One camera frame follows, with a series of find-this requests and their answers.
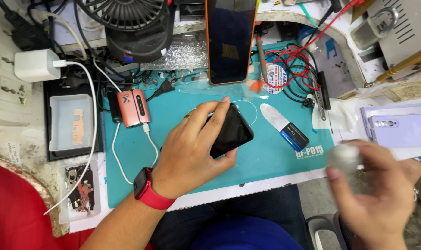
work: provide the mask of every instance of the bubble wrap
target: bubble wrap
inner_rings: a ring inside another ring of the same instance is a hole
[[[205,31],[175,35],[167,53],[151,63],[141,64],[141,70],[176,70],[207,68]]]

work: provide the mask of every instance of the desk fan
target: desk fan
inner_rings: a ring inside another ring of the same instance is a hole
[[[105,26],[110,52],[121,61],[149,63],[170,47],[175,8],[171,0],[76,0]]]

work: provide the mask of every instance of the orange smartphone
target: orange smartphone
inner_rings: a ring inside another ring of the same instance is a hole
[[[211,84],[246,80],[258,0],[206,0]]]

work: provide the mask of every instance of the circular sticker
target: circular sticker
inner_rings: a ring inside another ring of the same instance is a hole
[[[280,65],[272,64],[267,65],[267,76],[268,82],[272,86],[282,86],[286,84],[287,77],[286,72],[283,70],[283,67]],[[260,74],[260,78],[263,81],[263,74]],[[278,94],[283,88],[272,88],[271,86],[264,84],[263,89],[266,90],[269,94]]]

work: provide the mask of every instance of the left hand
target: left hand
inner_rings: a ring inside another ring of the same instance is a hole
[[[176,199],[229,170],[237,161],[237,149],[218,160],[210,156],[210,148],[217,139],[226,113],[229,97],[208,101],[189,112],[172,129],[162,147],[158,165],[152,171],[153,190],[168,199]],[[207,117],[214,112],[206,123]]]

